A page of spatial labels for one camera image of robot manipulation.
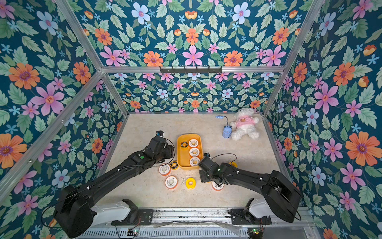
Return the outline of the yellow plastic storage box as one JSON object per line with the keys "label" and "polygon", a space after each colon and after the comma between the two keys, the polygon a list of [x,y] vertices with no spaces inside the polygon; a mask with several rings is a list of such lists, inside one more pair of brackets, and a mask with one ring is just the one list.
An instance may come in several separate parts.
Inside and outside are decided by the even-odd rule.
{"label": "yellow plastic storage box", "polygon": [[197,147],[200,150],[200,155],[198,156],[200,158],[200,161],[203,159],[204,153],[203,153],[203,144],[202,144],[202,138],[195,133],[190,134],[183,134],[178,137],[177,139],[177,162],[181,169],[183,170],[194,170],[198,169],[199,166],[190,166],[190,159],[192,158],[189,154],[189,150],[191,149],[190,146],[187,148],[181,148],[181,143],[186,141],[189,142],[190,139],[195,138],[199,141],[199,146]]}

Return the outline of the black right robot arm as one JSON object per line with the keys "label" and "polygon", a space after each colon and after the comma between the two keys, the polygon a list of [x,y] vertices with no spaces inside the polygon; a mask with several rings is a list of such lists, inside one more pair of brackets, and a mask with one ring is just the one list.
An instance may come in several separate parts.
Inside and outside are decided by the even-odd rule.
{"label": "black right robot arm", "polygon": [[255,173],[239,169],[228,163],[217,163],[206,158],[198,163],[201,182],[214,182],[217,185],[236,185],[263,195],[269,211],[285,222],[300,220],[297,212],[302,194],[279,171]]}

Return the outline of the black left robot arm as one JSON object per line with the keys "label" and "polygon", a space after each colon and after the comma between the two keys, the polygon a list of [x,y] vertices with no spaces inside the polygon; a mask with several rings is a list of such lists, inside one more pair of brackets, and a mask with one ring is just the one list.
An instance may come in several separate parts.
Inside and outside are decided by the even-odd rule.
{"label": "black left robot arm", "polygon": [[114,169],[81,186],[69,185],[59,196],[55,206],[54,219],[65,234],[74,239],[91,227],[96,213],[91,210],[96,203],[125,181],[153,167],[162,159],[174,157],[172,145],[132,153]]}

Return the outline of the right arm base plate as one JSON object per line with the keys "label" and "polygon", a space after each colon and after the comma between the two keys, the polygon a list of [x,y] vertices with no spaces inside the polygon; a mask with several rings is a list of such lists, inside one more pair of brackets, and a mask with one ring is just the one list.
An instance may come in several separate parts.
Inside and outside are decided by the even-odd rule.
{"label": "right arm base plate", "polygon": [[251,198],[244,208],[230,209],[233,225],[270,225],[273,212],[264,198]]}

